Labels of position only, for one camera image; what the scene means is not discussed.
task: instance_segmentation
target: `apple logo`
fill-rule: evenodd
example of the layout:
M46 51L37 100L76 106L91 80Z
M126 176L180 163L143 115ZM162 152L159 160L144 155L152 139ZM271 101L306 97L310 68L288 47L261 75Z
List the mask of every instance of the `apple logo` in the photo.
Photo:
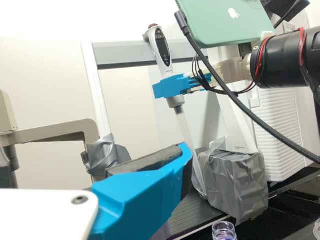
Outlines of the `apple logo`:
M228 10L230 17L233 19L238 19L240 17L240 14L237 13L237 11L234 8L229 8Z

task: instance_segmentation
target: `gray duct tape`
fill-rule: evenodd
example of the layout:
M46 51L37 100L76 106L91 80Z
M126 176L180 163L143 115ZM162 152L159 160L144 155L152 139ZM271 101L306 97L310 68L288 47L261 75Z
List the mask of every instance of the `gray duct tape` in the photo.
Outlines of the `gray duct tape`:
M131 161L128 150L115 144L112 133L87 145L87 151L81 157L87 172L96 179L104 179L107 168Z
M252 155L211 149L199 154L207 200L210 205L236 218L239 225L261 215L269 192L262 153Z

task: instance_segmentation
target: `white wall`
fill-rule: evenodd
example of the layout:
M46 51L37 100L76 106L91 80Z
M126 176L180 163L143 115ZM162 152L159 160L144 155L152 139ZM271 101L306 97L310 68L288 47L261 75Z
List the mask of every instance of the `white wall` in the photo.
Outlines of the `white wall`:
M11 97L19 129L94 119L77 41L0 38L0 89ZM91 180L81 142L17 145L20 188L82 189Z
M176 10L174 0L161 4L150 0L12 0L3 4L0 21L5 24L0 34L6 37L0 37L0 89L11 97L18 127L94 119L79 39L139 41L149 24L166 27L174 23ZM99 74L116 143L126 146L134 159L158 150L148 68ZM91 181L80 158L83 150L81 142L18 145L19 187L89 187Z
M320 26L320 2L318 0L309 0L310 5L306 8L306 13L308 14L308 21L310 28Z

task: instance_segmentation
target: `metal bar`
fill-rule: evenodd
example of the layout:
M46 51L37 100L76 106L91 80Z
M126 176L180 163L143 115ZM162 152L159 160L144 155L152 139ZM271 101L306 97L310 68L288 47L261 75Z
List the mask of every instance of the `metal bar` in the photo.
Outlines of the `metal bar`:
M192 61L195 51L185 39L168 40L173 63ZM156 65L156 58L147 42L96 42L93 43L99 70Z
M81 41L81 49L91 90L95 119L98 126L99 135L101 138L103 138L112 132L92 42L89 40Z
M96 123L91 119L76 120L31 129L17 130L1 136L3 146L35 142L84 141L93 144L99 139Z

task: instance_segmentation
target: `red wire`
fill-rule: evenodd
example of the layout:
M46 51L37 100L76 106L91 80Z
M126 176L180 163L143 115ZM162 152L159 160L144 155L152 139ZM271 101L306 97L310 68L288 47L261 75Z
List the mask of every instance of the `red wire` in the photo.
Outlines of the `red wire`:
M266 38L260 49L259 49L259 52L258 52L258 64L256 66L256 70L255 70L255 78L257 79L259 77L259 73L260 73L260 68L261 68L261 63L262 63L262 57L263 57L263 52L265 51L265 47L267 45L267 42L268 40L270 39L270 37Z
M303 27L299 28L299 64L302 67L304 65L303 52L307 40L307 34Z

